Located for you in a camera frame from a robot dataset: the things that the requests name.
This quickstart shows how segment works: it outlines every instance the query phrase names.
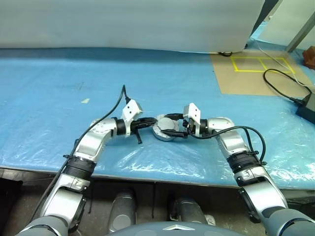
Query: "brown cardboard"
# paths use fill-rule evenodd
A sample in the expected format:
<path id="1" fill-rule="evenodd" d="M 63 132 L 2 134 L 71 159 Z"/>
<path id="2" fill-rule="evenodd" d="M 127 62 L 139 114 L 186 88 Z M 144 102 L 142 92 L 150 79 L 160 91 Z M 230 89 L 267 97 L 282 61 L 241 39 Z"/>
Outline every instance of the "brown cardboard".
<path id="1" fill-rule="evenodd" d="M 300 82 L 312 85 L 310 79 L 288 53 L 277 51 L 268 51 L 267 53 L 287 67 L 291 67 Z M 234 53 L 231 57 L 211 55 L 211 60 L 223 94 L 278 95 L 262 78 L 263 72 L 268 68 L 287 72 L 293 77 L 289 70 L 258 50 L 245 50 L 241 53 Z M 266 78 L 288 96 L 305 97 L 308 94 L 305 88 L 280 73 L 267 72 Z"/>

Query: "white backdrop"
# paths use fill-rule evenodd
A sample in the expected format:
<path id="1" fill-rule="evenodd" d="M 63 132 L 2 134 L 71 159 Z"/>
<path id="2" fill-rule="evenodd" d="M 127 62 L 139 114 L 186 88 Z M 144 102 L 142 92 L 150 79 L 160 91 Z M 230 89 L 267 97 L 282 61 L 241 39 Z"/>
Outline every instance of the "white backdrop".
<path id="1" fill-rule="evenodd" d="M 241 51 L 264 0 L 0 0 L 0 48 Z"/>
<path id="2" fill-rule="evenodd" d="M 288 45 L 315 11 L 315 0 L 283 0 L 259 39 Z M 308 49 L 315 45 L 315 27 L 297 46 Z"/>

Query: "white cable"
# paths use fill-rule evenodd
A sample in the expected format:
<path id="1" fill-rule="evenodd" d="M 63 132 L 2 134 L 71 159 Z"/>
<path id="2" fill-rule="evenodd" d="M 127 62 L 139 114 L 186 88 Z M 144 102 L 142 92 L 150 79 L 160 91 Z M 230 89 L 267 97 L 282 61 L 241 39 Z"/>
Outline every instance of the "white cable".
<path id="1" fill-rule="evenodd" d="M 81 232 L 79 230 L 76 230 L 79 236 L 82 236 Z"/>
<path id="2" fill-rule="evenodd" d="M 258 49 L 259 49 L 260 51 L 262 51 L 264 54 L 266 54 L 268 57 L 270 57 L 272 60 L 274 60 L 274 61 L 275 61 L 276 63 L 278 63 L 279 65 L 281 65 L 281 66 L 283 66 L 284 68 L 286 68 L 287 70 L 289 70 L 289 71 L 292 73 L 292 75 L 293 75 L 293 77 L 294 77 L 296 83 L 298 83 L 299 85 L 304 86 L 304 87 L 314 88 L 314 85 L 308 86 L 308 85 L 301 84 L 301 83 L 297 80 L 297 78 L 295 77 L 295 74 L 293 73 L 293 71 L 292 71 L 291 68 L 287 67 L 286 65 L 283 65 L 280 61 L 278 61 L 277 59 L 275 59 L 274 57 L 272 57 L 271 55 L 269 55 L 267 52 L 265 52 L 265 51 L 260 47 L 260 45 L 258 44 L 258 42 L 257 42 L 256 39 L 254 39 L 254 38 L 252 38 L 252 37 L 251 37 L 251 39 L 254 40 L 254 42 L 256 43 L 256 45 L 257 45 L 257 47 L 258 47 Z"/>

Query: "black power adapter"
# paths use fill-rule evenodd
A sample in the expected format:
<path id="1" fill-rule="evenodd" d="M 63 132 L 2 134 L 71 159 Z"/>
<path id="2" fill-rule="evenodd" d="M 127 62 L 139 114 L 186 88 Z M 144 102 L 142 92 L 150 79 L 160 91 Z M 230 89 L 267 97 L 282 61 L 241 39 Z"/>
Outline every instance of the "black power adapter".
<path id="1" fill-rule="evenodd" d="M 298 99 L 298 98 L 294 98 L 294 97 L 290 97 L 282 92 L 280 92 L 276 87 L 274 87 L 267 79 L 266 79 L 266 73 L 268 71 L 276 71 L 280 74 L 283 74 L 284 76 L 286 76 L 288 79 L 291 79 L 292 81 L 296 82 L 299 85 L 302 85 L 308 92 L 309 95 L 307 95 L 303 100 Z M 277 70 L 277 69 L 268 69 L 266 70 L 263 75 L 262 75 L 264 81 L 270 86 L 272 87 L 277 93 L 279 93 L 280 95 L 282 95 L 283 97 L 286 97 L 287 99 L 291 100 L 292 102 L 294 102 L 295 104 L 297 104 L 299 106 L 299 108 L 296 111 L 296 114 L 306 120 L 308 120 L 309 122 L 312 122 L 313 124 L 315 124 L 315 93 L 313 93 L 308 86 L 306 86 L 305 84 L 303 84 L 302 82 L 292 78 L 291 76 L 285 74 L 284 72 Z"/>
<path id="2" fill-rule="evenodd" d="M 302 100 L 296 114 L 315 124 L 315 93 L 311 92 Z"/>

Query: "power cord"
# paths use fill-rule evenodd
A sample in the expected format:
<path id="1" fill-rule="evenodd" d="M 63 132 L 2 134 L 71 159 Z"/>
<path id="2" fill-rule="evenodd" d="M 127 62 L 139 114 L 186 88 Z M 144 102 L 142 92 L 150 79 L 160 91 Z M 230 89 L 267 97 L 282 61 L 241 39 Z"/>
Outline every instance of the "power cord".
<path id="1" fill-rule="evenodd" d="M 291 79 L 292 81 L 296 82 L 297 84 L 301 84 L 302 86 L 304 86 L 304 84 L 303 84 L 302 82 L 297 81 L 296 79 L 292 78 L 292 77 L 289 76 L 288 74 L 285 74 L 284 72 L 282 72 L 282 71 L 280 71 L 280 70 L 277 70 L 277 69 L 268 69 L 268 70 L 266 70 L 266 71 L 263 73 L 263 75 L 262 75 L 264 81 L 265 81 L 270 87 L 272 87 L 277 93 L 279 93 L 279 94 L 282 95 L 283 97 L 286 97 L 287 99 L 293 101 L 294 103 L 297 103 L 297 104 L 299 104 L 299 105 L 303 105 L 303 104 L 304 104 L 303 100 L 298 99 L 298 98 L 294 98 L 294 97 L 290 97 L 290 96 L 288 96 L 288 95 L 286 95 L 286 94 L 280 92 L 276 87 L 274 87 L 274 86 L 267 80 L 267 78 L 266 78 L 266 73 L 267 73 L 268 71 L 276 71 L 276 72 L 279 72 L 279 73 L 283 74 L 284 76 L 286 76 L 287 78 Z M 307 89 L 307 91 L 308 91 L 309 93 L 312 93 L 312 91 L 311 91 L 308 87 L 304 86 L 304 88 Z"/>
<path id="2" fill-rule="evenodd" d="M 272 57 L 271 55 L 269 55 L 266 51 L 264 51 L 264 50 L 260 47 L 260 45 L 258 44 L 258 42 L 257 42 L 256 39 L 254 39 L 254 38 L 252 38 L 252 37 L 250 37 L 250 39 L 252 39 L 252 40 L 255 42 L 255 44 L 257 45 L 258 49 L 259 49 L 261 52 L 263 52 L 264 54 L 266 54 L 268 57 L 270 57 L 273 61 L 275 61 L 276 63 L 278 63 L 280 66 L 282 66 L 282 67 L 284 67 L 285 69 L 289 70 L 289 71 L 292 73 L 292 75 L 293 75 L 294 80 L 296 81 L 296 83 L 298 83 L 298 84 L 301 85 L 301 86 L 307 87 L 307 88 L 308 88 L 308 87 L 314 88 L 314 85 L 310 85 L 310 86 L 309 86 L 309 85 L 305 85 L 305 84 L 299 82 L 299 81 L 297 80 L 297 78 L 296 78 L 296 76 L 295 76 L 295 74 L 293 73 L 293 71 L 292 71 L 291 68 L 289 68 L 289 67 L 287 67 L 286 65 L 282 64 L 280 61 L 278 61 L 277 59 L 275 59 L 274 57 Z"/>
<path id="3" fill-rule="evenodd" d="M 120 93 L 120 96 L 116 102 L 116 104 L 114 105 L 114 107 L 106 114 L 104 115 L 101 119 L 99 119 L 97 122 L 95 122 L 93 125 L 91 125 L 88 129 L 86 129 L 83 134 L 75 141 L 74 147 L 69 155 L 69 157 L 72 157 L 75 150 L 77 149 L 80 141 L 83 139 L 84 135 L 86 135 L 91 129 L 93 129 L 98 123 L 100 123 L 102 120 L 106 119 L 110 114 L 113 113 L 113 111 L 118 107 L 120 101 L 122 100 L 123 95 L 125 95 L 125 99 L 126 99 L 126 104 L 131 100 L 126 93 L 126 87 L 125 85 L 123 85 L 122 87 L 122 91 Z M 44 199 L 47 197 L 47 195 L 49 194 L 49 192 L 51 191 L 51 189 L 54 187 L 55 183 L 57 182 L 59 176 L 61 175 L 62 171 L 64 170 L 64 168 L 66 167 L 67 163 L 69 161 L 69 158 L 66 159 L 66 161 L 63 163 L 63 165 L 61 166 L 61 168 L 59 169 L 59 171 L 56 173 L 55 177 L 53 178 L 53 180 L 51 181 L 51 183 L 48 185 L 48 187 L 46 188 L 45 192 L 43 193 L 43 195 L 40 197 L 37 205 L 35 206 L 35 209 L 33 210 L 30 219 L 28 221 L 28 224 L 34 219 L 39 207 L 41 206 L 42 202 L 44 201 Z"/>
<path id="4" fill-rule="evenodd" d="M 249 134 L 248 130 L 254 131 L 254 132 L 259 136 L 259 138 L 260 138 L 260 140 L 261 140 L 261 144 L 262 144 L 262 152 L 261 152 L 259 161 L 260 161 L 260 163 L 261 163 L 262 165 L 266 165 L 267 163 L 263 161 L 264 156 L 265 156 L 265 153 L 266 153 L 266 143 L 265 143 L 265 140 L 264 140 L 263 136 L 261 135 L 261 133 L 259 133 L 259 132 L 258 132 L 256 129 L 254 129 L 254 128 L 251 128 L 251 127 L 249 127 L 249 126 L 234 126 L 234 127 L 227 128 L 227 129 L 223 129 L 223 130 L 221 130 L 221 131 L 215 132 L 214 134 L 210 134 L 210 135 L 203 136 L 203 137 L 198 137 L 198 136 L 194 135 L 190 129 L 188 129 L 188 133 L 189 133 L 192 137 L 194 137 L 194 138 L 196 138 L 196 139 L 210 139 L 210 138 L 213 138 L 213 137 L 215 137 L 215 136 L 217 136 L 217 135 L 220 135 L 220 134 L 223 134 L 223 133 L 225 133 L 225 132 L 231 131 L 231 130 L 233 130 L 233 129 L 243 129 L 243 130 L 245 131 L 246 137 L 247 137 L 247 140 L 248 140 L 248 143 L 249 143 L 249 146 L 250 146 L 250 149 L 251 149 L 251 152 L 252 152 L 252 153 L 254 153 L 254 150 L 253 150 L 253 147 L 252 147 L 252 141 L 251 141 L 251 137 L 250 137 L 250 134 Z"/>
<path id="5" fill-rule="evenodd" d="M 221 56 L 224 56 L 224 57 L 230 57 L 230 56 L 232 56 L 232 54 L 233 54 L 233 52 L 229 52 L 229 53 L 227 53 L 227 52 L 219 52 L 218 53 L 219 55 L 221 55 Z"/>

